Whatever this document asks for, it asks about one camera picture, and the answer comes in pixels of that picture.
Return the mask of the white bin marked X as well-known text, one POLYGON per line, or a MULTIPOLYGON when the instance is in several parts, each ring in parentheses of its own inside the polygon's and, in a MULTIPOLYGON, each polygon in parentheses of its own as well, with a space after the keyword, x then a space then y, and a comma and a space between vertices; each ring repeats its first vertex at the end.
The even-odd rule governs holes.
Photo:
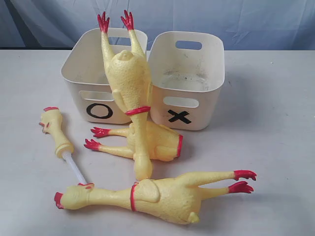
POLYGON ((201 32, 164 32, 155 38, 148 63, 151 119, 174 129, 206 128, 225 79, 222 40, 201 32))

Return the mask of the whole rubber chicken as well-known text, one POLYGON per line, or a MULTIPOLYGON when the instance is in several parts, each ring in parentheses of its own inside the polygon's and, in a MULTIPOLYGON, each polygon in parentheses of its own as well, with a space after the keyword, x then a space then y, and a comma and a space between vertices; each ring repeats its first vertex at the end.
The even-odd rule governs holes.
POLYGON ((190 224, 199 221, 203 200, 232 193, 253 192, 247 179, 256 180, 250 170, 229 172, 189 172, 174 178, 144 179, 125 190, 96 188, 78 184, 54 196, 59 209, 76 210, 90 205, 109 205, 143 212, 164 221, 190 224))
POLYGON ((124 12, 121 18, 131 41, 131 51, 122 50, 115 54, 108 39, 110 19, 103 13, 97 16, 101 31, 101 49, 105 75, 109 82, 115 103, 130 117, 134 126, 135 153, 134 172, 137 180, 150 178, 153 166, 150 161, 147 141, 147 118, 151 109, 151 72, 134 30, 131 12, 124 12))

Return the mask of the rubber chicken head with tube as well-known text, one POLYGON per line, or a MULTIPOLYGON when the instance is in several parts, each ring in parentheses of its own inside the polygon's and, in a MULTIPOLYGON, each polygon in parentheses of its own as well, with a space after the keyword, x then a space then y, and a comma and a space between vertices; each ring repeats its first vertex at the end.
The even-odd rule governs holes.
POLYGON ((63 159, 73 170, 79 183, 87 184, 81 171, 77 167, 72 158, 74 153, 74 146, 66 137, 62 130, 63 116, 58 107, 46 107, 43 109, 44 113, 41 114, 42 132, 50 134, 53 137, 55 143, 55 155, 58 158, 63 159))

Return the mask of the white bin marked O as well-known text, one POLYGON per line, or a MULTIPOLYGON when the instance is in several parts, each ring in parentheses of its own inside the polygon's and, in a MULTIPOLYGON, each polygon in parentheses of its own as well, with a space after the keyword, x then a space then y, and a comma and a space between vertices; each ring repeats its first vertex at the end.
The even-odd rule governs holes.
POLYGON ((79 38, 61 68, 61 75, 84 120, 111 124, 131 121, 112 97, 104 71, 98 28, 85 32, 79 38))

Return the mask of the headless rubber chicken body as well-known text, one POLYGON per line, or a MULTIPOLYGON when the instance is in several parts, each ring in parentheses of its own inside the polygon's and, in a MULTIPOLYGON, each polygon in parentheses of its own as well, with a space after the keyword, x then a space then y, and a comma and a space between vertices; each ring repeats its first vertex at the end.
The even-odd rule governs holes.
MULTIPOLYGON (((126 137, 127 146, 110 147, 93 139, 86 139, 84 147, 129 159, 133 158, 135 153, 135 131, 133 123, 128 128, 105 129, 94 127, 91 131, 94 133, 95 138, 102 138, 109 135, 126 137)), ((183 143, 182 135, 164 125, 158 125, 151 121, 146 122, 146 133, 150 159, 168 162, 180 156, 183 143)))

